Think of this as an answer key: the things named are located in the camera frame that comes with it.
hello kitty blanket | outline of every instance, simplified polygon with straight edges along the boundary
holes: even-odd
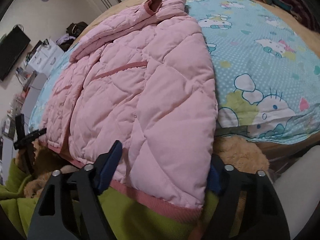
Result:
[[[210,52],[216,135],[293,144],[320,129],[320,59],[252,0],[187,0]]]

white drawer cabinet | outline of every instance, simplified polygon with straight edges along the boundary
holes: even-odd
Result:
[[[52,40],[49,40],[48,45],[41,45],[38,47],[36,53],[28,62],[38,73],[43,73],[49,77],[51,70],[61,59],[64,51],[56,45]]]

television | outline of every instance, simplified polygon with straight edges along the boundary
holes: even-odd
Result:
[[[0,80],[9,74],[10,70],[30,43],[25,33],[15,26],[0,43]]]

silver screw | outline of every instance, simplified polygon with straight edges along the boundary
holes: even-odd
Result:
[[[60,174],[61,174],[60,170],[55,170],[55,171],[52,172],[52,176],[54,176],[54,177],[57,177]]]
[[[260,171],[258,171],[258,175],[260,177],[264,177],[266,175],[266,173],[264,171],[260,170]]]
[[[224,168],[227,170],[227,171],[233,171],[235,168],[230,165],[230,164],[227,164],[226,166],[224,166]]]
[[[84,170],[85,171],[91,171],[93,169],[93,165],[92,164],[87,164],[86,166],[84,166]]]

